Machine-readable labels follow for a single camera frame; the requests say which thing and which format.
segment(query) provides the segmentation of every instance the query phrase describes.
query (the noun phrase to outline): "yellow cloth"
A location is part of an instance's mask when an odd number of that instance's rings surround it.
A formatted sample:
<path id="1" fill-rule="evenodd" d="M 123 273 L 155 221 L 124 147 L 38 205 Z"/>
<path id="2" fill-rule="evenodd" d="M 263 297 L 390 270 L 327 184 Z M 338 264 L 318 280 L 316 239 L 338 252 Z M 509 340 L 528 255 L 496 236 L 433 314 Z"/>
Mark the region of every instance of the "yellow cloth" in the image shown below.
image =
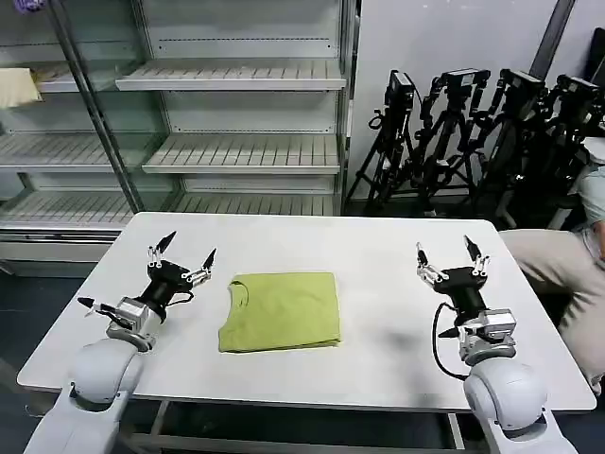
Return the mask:
<path id="1" fill-rule="evenodd" d="M 231 311 L 218 331 L 221 352 L 336 346 L 338 300 L 330 272 L 235 276 Z"/>
<path id="2" fill-rule="evenodd" d="M 0 68 L 0 109 L 42 101 L 28 68 Z"/>

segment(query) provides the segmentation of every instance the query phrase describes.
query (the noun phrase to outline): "tripod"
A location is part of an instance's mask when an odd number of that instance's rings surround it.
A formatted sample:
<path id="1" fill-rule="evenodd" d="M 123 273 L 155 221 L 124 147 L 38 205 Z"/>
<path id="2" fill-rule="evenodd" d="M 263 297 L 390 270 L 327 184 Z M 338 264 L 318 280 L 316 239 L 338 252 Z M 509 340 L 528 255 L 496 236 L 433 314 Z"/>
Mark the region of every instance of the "tripod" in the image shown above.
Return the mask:
<path id="1" fill-rule="evenodd" d="M 542 80 L 520 71 L 503 69 L 493 95 L 492 105 L 485 113 L 477 115 L 480 127 L 471 148 L 484 148 L 485 141 L 496 128 L 502 127 L 490 158 L 482 166 L 482 178 L 475 195 L 471 197 L 474 214 L 478 204 L 488 194 L 496 194 L 499 203 L 495 210 L 497 217 L 503 218 L 510 227 L 514 220 L 507 211 L 512 193 L 510 186 L 522 179 L 523 161 L 527 148 L 545 128 L 545 119 L 552 112 L 545 109 L 547 90 Z M 502 112 L 493 117 L 506 97 Z"/>
<path id="2" fill-rule="evenodd" d="M 364 215 L 377 213 L 387 203 L 401 180 L 406 178 L 407 166 L 402 166 L 404 147 L 412 151 L 409 134 L 409 118 L 414 104 L 414 85 L 399 71 L 390 72 L 389 85 L 385 92 L 385 112 L 376 110 L 376 116 L 368 126 L 378 130 L 361 168 L 355 173 L 355 181 L 345 199 L 345 206 L 351 201 L 361 181 L 370 186 L 364 207 Z M 374 155 L 378 163 L 373 178 L 366 175 Z"/>
<path id="3" fill-rule="evenodd" d="M 465 69 L 443 73 L 440 78 L 433 79 L 430 94 L 423 100 L 421 108 L 423 128 L 415 134 L 419 143 L 414 150 L 414 154 L 419 159 L 424 160 L 428 145 L 441 129 L 435 151 L 424 162 L 422 179 L 419 182 L 414 182 L 418 185 L 419 199 L 426 216 L 436 216 L 430 200 L 439 190 L 448 186 L 455 175 L 458 175 L 464 182 L 463 185 L 456 186 L 456 188 L 468 188 L 469 193 L 474 194 L 475 181 L 471 156 L 475 154 L 475 150 L 469 148 L 469 143 L 475 125 L 477 109 L 489 78 L 490 71 L 488 70 Z M 433 125 L 433 117 L 430 111 L 444 87 L 448 100 L 447 107 L 445 111 L 441 112 L 437 122 Z M 471 96 L 469 118 L 466 120 L 463 111 L 466 108 L 466 100 Z M 447 147 L 456 131 L 456 127 L 460 131 L 459 154 L 445 160 Z M 465 168 L 464 174 L 459 171 L 461 166 Z"/>
<path id="4" fill-rule="evenodd" d="M 589 154 L 582 144 L 586 137 L 587 119 L 602 115 L 603 91 L 582 79 L 559 76 L 549 96 L 549 104 L 559 100 L 559 113 L 546 122 L 544 140 L 534 143 L 519 184 L 510 202 L 511 211 L 521 226 L 539 226 L 535 213 L 543 206 L 556 209 L 552 201 L 567 195 Z"/>

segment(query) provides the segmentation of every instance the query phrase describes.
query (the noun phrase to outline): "metal shelf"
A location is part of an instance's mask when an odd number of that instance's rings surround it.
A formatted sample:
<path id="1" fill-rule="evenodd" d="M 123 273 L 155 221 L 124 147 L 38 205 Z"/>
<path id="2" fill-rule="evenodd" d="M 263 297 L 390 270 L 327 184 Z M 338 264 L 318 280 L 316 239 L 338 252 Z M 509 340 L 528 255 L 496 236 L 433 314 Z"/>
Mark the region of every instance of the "metal shelf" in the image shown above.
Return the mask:
<path id="1" fill-rule="evenodd" d="M 116 134 L 127 167 L 138 167 L 156 136 Z M 89 132 L 0 136 L 0 172 L 113 172 L 98 136 Z"/>
<path id="2" fill-rule="evenodd" d="M 337 91 L 338 60 L 184 59 L 149 61 L 115 84 L 123 91 Z"/>
<path id="3" fill-rule="evenodd" d="M 128 73 L 131 63 L 124 61 L 91 61 L 88 65 L 91 83 L 97 91 L 115 89 L 115 80 Z M 40 93 L 77 93 L 78 86 L 67 62 L 31 63 Z"/>
<path id="4" fill-rule="evenodd" d="M 177 213 L 333 216 L 334 196 L 189 193 Z"/>
<path id="5" fill-rule="evenodd" d="M 337 139 L 311 134 L 172 134 L 147 173 L 336 175 Z"/>
<path id="6" fill-rule="evenodd" d="M 165 193 L 141 194 L 149 211 L 160 208 Z M 37 191 L 0 209 L 0 230 L 78 227 L 82 230 L 125 226 L 133 214 L 118 191 Z"/>

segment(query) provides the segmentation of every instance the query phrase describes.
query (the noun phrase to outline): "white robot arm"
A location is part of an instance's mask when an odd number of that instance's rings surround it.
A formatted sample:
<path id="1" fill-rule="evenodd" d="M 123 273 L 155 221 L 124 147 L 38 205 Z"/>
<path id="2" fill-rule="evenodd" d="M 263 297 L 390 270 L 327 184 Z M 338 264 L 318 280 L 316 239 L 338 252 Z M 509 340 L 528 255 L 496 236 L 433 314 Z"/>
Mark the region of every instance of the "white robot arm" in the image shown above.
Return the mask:
<path id="1" fill-rule="evenodd" d="M 544 384 L 533 370 L 513 359 L 512 332 L 516 321 L 508 309 L 488 309 L 480 290 L 487 281 L 487 255 L 468 236 L 471 267 L 439 270 L 429 265 L 418 244 L 418 275 L 435 291 L 451 298 L 443 303 L 433 322 L 433 354 L 448 375 L 464 381 L 469 406 L 478 419 L 492 454 L 577 454 L 562 435 L 546 404 Z M 440 338 L 458 338 L 460 358 L 469 366 L 468 376 L 447 371 L 437 355 L 437 321 L 443 307 L 456 311 L 455 327 Z"/>
<path id="2" fill-rule="evenodd" d="M 139 377 L 143 354 L 150 352 L 166 308 L 191 301 L 191 289 L 211 277 L 216 250 L 202 267 L 189 271 L 162 260 L 176 232 L 149 248 L 147 274 L 151 282 L 137 298 L 125 297 L 116 306 L 79 302 L 109 317 L 108 339 L 83 347 L 75 357 L 55 406 L 34 431 L 24 454 L 109 454 L 119 422 Z M 189 298 L 172 303 L 177 293 Z"/>

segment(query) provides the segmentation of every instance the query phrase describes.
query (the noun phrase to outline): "beige pants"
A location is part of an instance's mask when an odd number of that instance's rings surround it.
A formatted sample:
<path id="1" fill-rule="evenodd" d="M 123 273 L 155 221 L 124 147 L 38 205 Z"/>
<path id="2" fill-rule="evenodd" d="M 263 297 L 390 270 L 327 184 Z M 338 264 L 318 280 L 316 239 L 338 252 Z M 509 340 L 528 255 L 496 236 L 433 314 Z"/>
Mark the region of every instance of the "beige pants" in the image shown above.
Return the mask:
<path id="1" fill-rule="evenodd" d="M 559 332 L 595 393 L 605 375 L 605 271 L 581 238 L 556 230 L 511 230 L 502 237 L 536 293 L 569 293 Z"/>

